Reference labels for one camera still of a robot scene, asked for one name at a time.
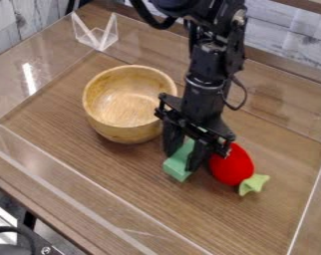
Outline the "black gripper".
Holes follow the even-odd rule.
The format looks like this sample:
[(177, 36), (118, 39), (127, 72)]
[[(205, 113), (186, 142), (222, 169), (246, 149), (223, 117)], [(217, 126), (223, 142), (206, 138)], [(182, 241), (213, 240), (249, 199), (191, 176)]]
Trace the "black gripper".
[(205, 81), (194, 76), (187, 76), (185, 81), (182, 97), (161, 93), (155, 116), (162, 120), (167, 157), (182, 147), (185, 136), (193, 138), (187, 141), (186, 170), (195, 172), (210, 155), (209, 144), (218, 141), (230, 150), (236, 141), (236, 134), (222, 119), (232, 81)]

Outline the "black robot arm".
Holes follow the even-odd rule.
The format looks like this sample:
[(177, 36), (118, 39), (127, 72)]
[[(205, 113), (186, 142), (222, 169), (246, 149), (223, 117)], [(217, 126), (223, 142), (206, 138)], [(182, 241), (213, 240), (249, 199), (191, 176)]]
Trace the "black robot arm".
[(181, 97), (159, 95), (155, 115), (163, 122), (163, 150), (174, 155), (191, 138), (194, 147), (185, 169), (194, 172), (213, 154), (228, 157), (236, 133), (223, 122), (225, 109), (241, 106), (229, 100), (230, 87), (244, 70), (248, 8), (245, 0), (151, 0), (166, 14), (158, 20), (143, 0), (131, 3), (151, 27), (166, 30), (182, 20), (189, 33), (190, 65)]

